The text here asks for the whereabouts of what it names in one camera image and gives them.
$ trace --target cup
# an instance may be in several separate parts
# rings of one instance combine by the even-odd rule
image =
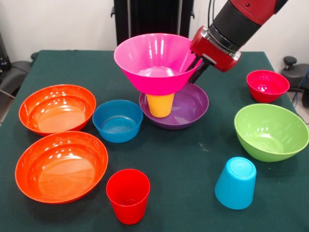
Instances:
[[[168,95],[146,94],[149,111],[154,117],[167,117],[172,111],[174,93]]]
[[[114,213],[126,225],[138,223],[144,217],[149,192],[149,179],[135,169],[116,172],[106,185]]]
[[[256,168],[246,158],[231,158],[215,186],[218,201],[230,209],[245,209],[253,201]]]

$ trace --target yellow cup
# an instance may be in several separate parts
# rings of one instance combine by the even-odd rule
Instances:
[[[172,111],[174,93],[156,96],[146,94],[150,113],[155,117],[167,117]]]

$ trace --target table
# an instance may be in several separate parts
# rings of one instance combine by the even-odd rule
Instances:
[[[246,75],[257,69],[272,69],[263,52],[243,53],[227,73],[210,67],[196,82],[210,99],[201,120],[170,131],[144,118],[133,140],[103,141],[109,164],[93,191],[70,204],[47,205],[24,196],[14,180],[19,157],[41,138],[19,122],[22,101],[55,84],[81,85],[94,93],[98,105],[113,99],[138,103],[139,92],[115,64],[112,51],[41,51],[0,127],[0,231],[308,231],[308,148],[288,160],[263,163],[251,158],[236,137],[236,112],[255,103]],[[273,104],[294,111],[287,95]],[[100,138],[91,121],[82,131]],[[234,156],[250,159],[257,168],[253,203],[240,211],[222,206],[214,196],[221,170]],[[151,182],[145,217],[133,226],[117,221],[105,193],[109,177],[124,168],[143,171]]]

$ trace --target blue cup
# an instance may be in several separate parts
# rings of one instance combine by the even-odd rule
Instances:
[[[215,186],[218,201],[230,209],[245,209],[253,201],[256,168],[246,158],[231,158]]]

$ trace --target orange bowl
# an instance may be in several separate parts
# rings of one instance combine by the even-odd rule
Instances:
[[[49,86],[24,100],[19,108],[19,119],[29,130],[46,136],[79,131],[90,120],[95,108],[95,96],[83,87]]]
[[[103,177],[108,154],[91,134],[67,131],[41,138],[20,157],[15,180],[29,198],[42,203],[75,201]]]

